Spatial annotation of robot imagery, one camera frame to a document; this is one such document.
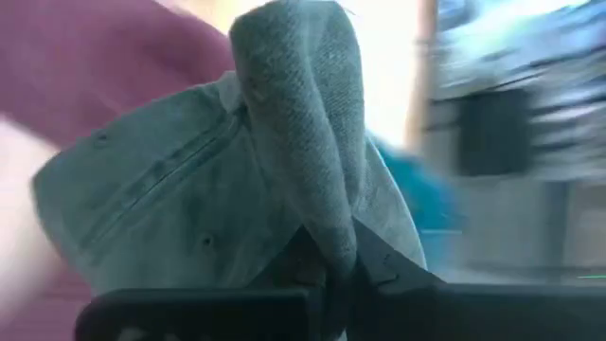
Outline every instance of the gray cap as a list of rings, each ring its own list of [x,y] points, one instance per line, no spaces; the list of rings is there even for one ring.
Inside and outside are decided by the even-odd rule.
[[[45,231],[96,294],[243,287],[301,226],[346,273],[352,217],[424,266],[365,134],[343,10],[270,3],[241,17],[231,40],[235,73],[134,110],[36,175]]]

